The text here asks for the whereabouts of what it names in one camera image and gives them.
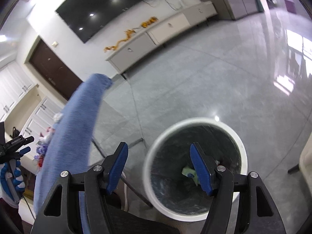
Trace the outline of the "left gloved hand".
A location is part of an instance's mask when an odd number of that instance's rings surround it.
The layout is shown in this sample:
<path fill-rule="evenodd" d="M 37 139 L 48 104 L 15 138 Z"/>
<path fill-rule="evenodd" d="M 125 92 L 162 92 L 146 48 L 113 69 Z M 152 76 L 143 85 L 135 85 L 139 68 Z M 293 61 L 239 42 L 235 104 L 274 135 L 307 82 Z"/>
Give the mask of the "left gloved hand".
<path fill-rule="evenodd" d="M 20 170 L 20 161 L 15 161 L 15 170 L 13 173 L 9 170 L 7 163 L 1 164 L 1 199 L 14 209 L 19 208 L 20 199 L 15 200 L 14 195 L 23 194 L 25 183 Z"/>

